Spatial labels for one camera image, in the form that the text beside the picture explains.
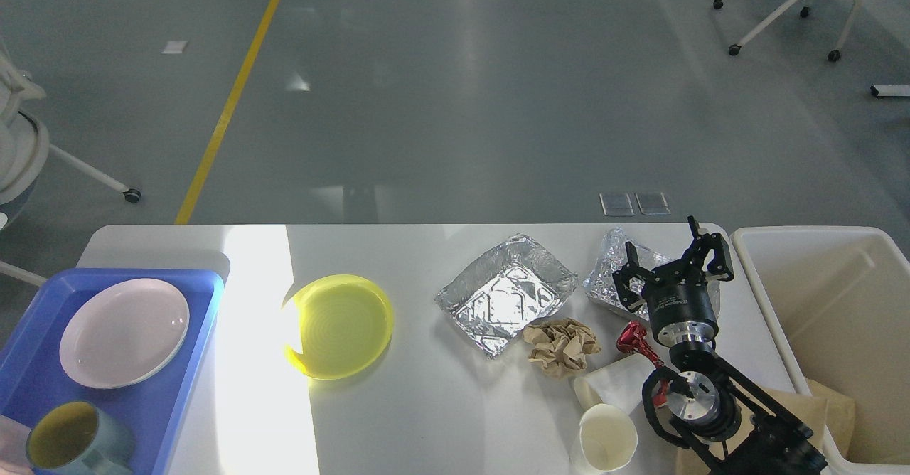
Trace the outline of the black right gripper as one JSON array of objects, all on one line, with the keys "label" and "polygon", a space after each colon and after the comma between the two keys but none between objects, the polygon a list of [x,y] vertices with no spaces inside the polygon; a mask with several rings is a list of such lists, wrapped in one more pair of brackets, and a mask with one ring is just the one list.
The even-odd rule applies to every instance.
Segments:
[{"label": "black right gripper", "polygon": [[[646,303],[651,335],[662,346],[672,348],[683,342],[710,344],[718,335],[717,314],[708,292],[709,281],[734,280],[730,248],[724,236],[701,228],[695,216],[688,216],[692,235],[682,262],[642,267],[637,248],[625,242],[626,262],[612,273],[620,304],[630,312]],[[644,288],[633,290],[638,280]]]}]

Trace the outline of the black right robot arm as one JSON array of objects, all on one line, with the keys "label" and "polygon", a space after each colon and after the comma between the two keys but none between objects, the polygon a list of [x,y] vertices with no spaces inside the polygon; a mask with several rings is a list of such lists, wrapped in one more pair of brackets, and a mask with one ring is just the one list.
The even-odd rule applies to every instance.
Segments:
[{"label": "black right robot arm", "polygon": [[718,355],[719,333],[708,286],[734,278],[724,236],[687,219],[692,235],[682,255],[648,269],[632,242],[612,280],[621,304],[645,307],[651,336],[669,349],[643,382],[647,423],[658,437],[692,450],[711,474],[820,474],[828,460],[813,430]]}]

